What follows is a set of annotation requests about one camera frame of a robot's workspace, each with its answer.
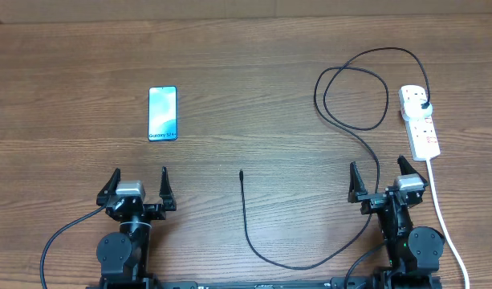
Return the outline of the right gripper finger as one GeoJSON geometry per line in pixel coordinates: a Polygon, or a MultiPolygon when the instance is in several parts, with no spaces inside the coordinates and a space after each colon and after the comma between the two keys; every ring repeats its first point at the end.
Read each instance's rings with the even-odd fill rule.
{"type": "Polygon", "coordinates": [[[416,174],[421,179],[421,181],[423,182],[424,187],[429,185],[429,182],[410,165],[410,163],[407,161],[407,159],[403,155],[400,155],[397,158],[397,164],[400,167],[400,171],[401,171],[402,175],[416,174]]]}
{"type": "Polygon", "coordinates": [[[362,201],[368,194],[364,182],[360,176],[360,172],[355,162],[350,164],[350,185],[348,192],[348,202],[357,203],[362,201]]]}

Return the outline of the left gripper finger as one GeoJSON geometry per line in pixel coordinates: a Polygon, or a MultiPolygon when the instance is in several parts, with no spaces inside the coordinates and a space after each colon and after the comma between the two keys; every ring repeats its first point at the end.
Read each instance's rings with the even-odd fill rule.
{"type": "Polygon", "coordinates": [[[106,185],[98,192],[96,204],[98,206],[107,205],[110,197],[116,194],[116,188],[120,182],[120,169],[116,168],[106,185]]]}
{"type": "Polygon", "coordinates": [[[164,211],[176,211],[177,202],[173,196],[173,191],[169,183],[169,175],[166,167],[162,168],[161,172],[161,185],[159,190],[159,197],[162,200],[162,206],[164,211]]]}

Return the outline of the blue Galaxy smartphone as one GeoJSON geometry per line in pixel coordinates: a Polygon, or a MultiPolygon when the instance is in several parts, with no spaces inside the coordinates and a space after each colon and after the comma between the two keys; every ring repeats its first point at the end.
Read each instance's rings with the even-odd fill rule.
{"type": "Polygon", "coordinates": [[[148,90],[148,140],[177,139],[177,88],[153,87],[148,90]]]}

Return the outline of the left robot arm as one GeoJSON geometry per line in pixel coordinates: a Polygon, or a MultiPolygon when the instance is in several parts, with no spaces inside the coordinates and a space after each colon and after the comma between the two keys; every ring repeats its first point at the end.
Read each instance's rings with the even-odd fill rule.
{"type": "Polygon", "coordinates": [[[169,184],[168,170],[161,169],[161,202],[144,202],[142,181],[123,181],[116,169],[97,194],[96,204],[117,221],[117,232],[105,235],[96,248],[101,266],[100,288],[160,288],[161,282],[148,272],[148,252],[152,221],[166,219],[177,203],[169,184]]]}

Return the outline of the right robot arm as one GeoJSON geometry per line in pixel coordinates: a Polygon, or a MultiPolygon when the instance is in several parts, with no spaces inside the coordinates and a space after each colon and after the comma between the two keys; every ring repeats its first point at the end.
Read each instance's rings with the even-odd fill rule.
{"type": "Polygon", "coordinates": [[[360,203],[362,214],[378,217],[383,243],[362,255],[361,263],[381,247],[385,247],[390,265],[378,267],[368,277],[344,278],[346,288],[440,288],[433,273],[439,270],[445,237],[428,226],[414,226],[409,209],[422,203],[429,182],[400,156],[397,163],[401,175],[383,193],[369,193],[354,162],[350,164],[348,201],[360,203]]]}

